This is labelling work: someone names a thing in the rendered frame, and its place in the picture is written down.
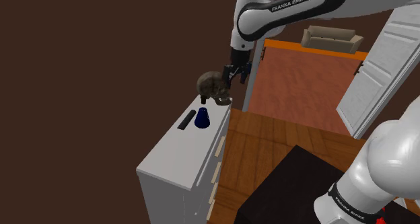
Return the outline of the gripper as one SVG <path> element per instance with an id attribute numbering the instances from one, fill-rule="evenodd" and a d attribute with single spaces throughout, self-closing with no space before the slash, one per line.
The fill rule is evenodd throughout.
<path id="1" fill-rule="evenodd" d="M 241 68 L 240 83 L 245 84 L 246 78 L 252 70 L 252 62 L 249 62 L 250 53 L 250 50 L 236 50 L 235 48 L 231 48 L 231 64 L 223 67 L 221 77 L 227 88 L 231 87 L 232 79 L 237 74 L 238 67 Z"/>

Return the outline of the dark brown skull figure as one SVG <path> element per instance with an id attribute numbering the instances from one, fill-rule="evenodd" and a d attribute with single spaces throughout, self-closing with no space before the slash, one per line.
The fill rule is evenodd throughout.
<path id="1" fill-rule="evenodd" d="M 232 103 L 225 83 L 218 71 L 208 71 L 202 74 L 197 80 L 197 91 L 207 100 L 213 98 L 218 106 L 228 106 Z"/>

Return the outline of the dark blue cone vase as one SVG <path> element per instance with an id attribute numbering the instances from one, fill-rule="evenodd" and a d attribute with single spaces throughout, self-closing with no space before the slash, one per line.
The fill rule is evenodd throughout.
<path id="1" fill-rule="evenodd" d="M 195 126 L 197 128 L 208 128 L 210 126 L 210 119 L 209 114 L 206 108 L 201 107 L 197 112 L 197 116 L 195 118 Z"/>

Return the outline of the black remote control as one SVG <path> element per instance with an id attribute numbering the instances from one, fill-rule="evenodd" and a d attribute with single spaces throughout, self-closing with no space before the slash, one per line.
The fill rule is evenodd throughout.
<path id="1" fill-rule="evenodd" d="M 182 122 L 178 125 L 177 129 L 184 130 L 194 118 L 196 113 L 196 110 L 190 110 L 189 113 L 182 119 Z"/>

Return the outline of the white chest of drawers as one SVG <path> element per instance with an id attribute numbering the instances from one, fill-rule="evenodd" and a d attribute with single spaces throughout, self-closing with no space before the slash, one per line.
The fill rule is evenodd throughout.
<path id="1" fill-rule="evenodd" d="M 189 122 L 179 129 L 191 110 L 205 107 L 208 128 Z M 136 172 L 151 224 L 207 224 L 219 185 L 230 106 L 214 99 L 205 105 L 195 98 L 170 127 Z"/>

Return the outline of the beige sofa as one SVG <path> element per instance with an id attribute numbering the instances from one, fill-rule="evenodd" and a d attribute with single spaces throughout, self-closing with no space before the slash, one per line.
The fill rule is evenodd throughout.
<path id="1" fill-rule="evenodd" d="M 355 54 L 362 42 L 363 36 L 357 35 L 355 30 L 309 26 L 307 29 L 304 29 L 301 46 Z"/>

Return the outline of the white panel door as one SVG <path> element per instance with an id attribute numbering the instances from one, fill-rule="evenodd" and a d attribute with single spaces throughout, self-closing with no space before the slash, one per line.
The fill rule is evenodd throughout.
<path id="1" fill-rule="evenodd" d="M 363 136 L 419 56 L 420 1 L 416 1 L 393 10 L 337 106 L 353 138 Z"/>

